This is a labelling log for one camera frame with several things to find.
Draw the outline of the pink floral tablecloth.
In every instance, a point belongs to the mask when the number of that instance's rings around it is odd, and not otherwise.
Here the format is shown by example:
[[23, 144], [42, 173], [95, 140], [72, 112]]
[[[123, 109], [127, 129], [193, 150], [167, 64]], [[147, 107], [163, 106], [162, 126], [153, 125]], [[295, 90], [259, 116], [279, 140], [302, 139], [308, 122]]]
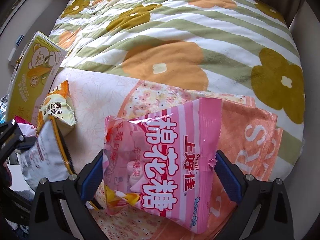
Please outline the pink floral tablecloth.
[[[74, 169], [80, 171], [103, 148], [106, 139], [105, 118], [109, 115], [138, 119], [179, 113], [176, 126], [163, 127], [156, 140], [173, 135], [172, 147], [179, 155], [178, 166], [183, 174], [195, 173], [185, 169], [188, 160], [195, 160], [198, 146], [185, 147], [186, 141], [199, 140], [197, 107], [200, 98], [221, 99], [221, 128], [217, 146], [226, 157], [245, 173], [267, 181], [276, 163], [283, 129], [277, 127], [277, 116], [259, 109], [249, 96], [217, 94], [184, 90], [165, 84], [130, 77], [72, 68], [60, 68], [53, 86], [67, 81], [75, 118], [74, 128], [65, 141]], [[204, 215], [207, 229], [201, 234], [163, 217], [158, 211], [144, 212], [125, 206], [114, 215], [106, 211], [104, 186], [95, 197], [101, 210], [91, 214], [109, 239], [211, 239], [228, 222], [236, 204], [231, 201], [217, 176], [209, 184], [210, 199]]]

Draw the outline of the grey headboard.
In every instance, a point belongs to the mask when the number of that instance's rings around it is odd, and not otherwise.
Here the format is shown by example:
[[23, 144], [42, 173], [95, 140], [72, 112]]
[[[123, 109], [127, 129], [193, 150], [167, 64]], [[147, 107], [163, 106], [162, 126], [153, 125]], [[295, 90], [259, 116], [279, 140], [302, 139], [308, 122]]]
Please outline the grey headboard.
[[[36, 31], [50, 34], [55, 21], [69, 1], [27, 0], [18, 9], [1, 35], [1, 96], [7, 93], [18, 53]], [[21, 35], [24, 35], [24, 38], [20, 45], [16, 46], [16, 40]]]

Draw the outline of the pink marshmallow bag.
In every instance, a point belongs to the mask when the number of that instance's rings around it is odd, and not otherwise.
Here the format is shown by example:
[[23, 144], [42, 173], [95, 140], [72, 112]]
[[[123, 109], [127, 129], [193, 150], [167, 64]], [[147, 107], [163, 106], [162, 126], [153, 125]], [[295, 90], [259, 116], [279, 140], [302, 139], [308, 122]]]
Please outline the pink marshmallow bag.
[[105, 118], [106, 211], [131, 205], [193, 233], [206, 231], [222, 101], [199, 98], [126, 120]]

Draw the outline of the green cardboard snack box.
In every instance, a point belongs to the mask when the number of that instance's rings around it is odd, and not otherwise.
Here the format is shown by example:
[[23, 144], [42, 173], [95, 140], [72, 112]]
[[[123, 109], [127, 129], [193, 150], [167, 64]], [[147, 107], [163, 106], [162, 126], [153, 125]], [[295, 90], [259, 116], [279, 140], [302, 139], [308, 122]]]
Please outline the green cardboard snack box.
[[37, 31], [21, 53], [8, 88], [5, 119], [19, 116], [37, 124], [40, 106], [49, 93], [67, 51]]

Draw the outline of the white grey snack bag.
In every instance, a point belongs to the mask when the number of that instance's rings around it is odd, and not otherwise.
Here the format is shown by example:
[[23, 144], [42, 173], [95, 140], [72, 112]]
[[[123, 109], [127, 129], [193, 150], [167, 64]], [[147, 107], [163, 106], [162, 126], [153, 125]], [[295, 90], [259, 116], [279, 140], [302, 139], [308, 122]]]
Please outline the white grey snack bag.
[[36, 191], [42, 178], [55, 182], [76, 173], [54, 117], [49, 117], [44, 123], [35, 144], [21, 153], [20, 166], [23, 178], [33, 191]]

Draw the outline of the floral striped quilt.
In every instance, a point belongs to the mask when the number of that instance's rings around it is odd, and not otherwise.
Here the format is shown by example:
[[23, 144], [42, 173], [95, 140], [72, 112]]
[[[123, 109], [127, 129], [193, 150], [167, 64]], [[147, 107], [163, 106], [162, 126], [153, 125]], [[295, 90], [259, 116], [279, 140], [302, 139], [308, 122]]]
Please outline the floral striped quilt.
[[251, 96], [283, 129], [272, 176], [300, 157], [299, 53], [282, 15], [259, 0], [70, 0], [49, 36], [67, 50], [63, 67]]

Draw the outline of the small blue white device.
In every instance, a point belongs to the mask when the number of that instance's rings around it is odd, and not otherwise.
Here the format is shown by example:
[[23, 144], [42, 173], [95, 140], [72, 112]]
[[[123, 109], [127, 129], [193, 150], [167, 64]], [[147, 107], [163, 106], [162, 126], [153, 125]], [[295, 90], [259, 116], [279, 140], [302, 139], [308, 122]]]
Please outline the small blue white device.
[[24, 38], [24, 35], [21, 35], [21, 36], [16, 40], [16, 46], [19, 46], [19, 45], [20, 45], [20, 43], [22, 42], [23, 38]]

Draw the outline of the orange white snack bag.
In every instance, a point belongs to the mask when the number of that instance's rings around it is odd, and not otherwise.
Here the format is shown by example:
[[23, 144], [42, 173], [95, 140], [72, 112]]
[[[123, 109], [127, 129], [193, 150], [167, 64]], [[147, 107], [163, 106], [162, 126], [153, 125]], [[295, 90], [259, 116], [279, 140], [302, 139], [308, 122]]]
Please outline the orange white snack bag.
[[44, 123], [52, 116], [63, 136], [71, 132], [76, 124], [73, 103], [69, 94], [67, 80], [54, 87], [45, 97], [37, 116], [37, 134]]

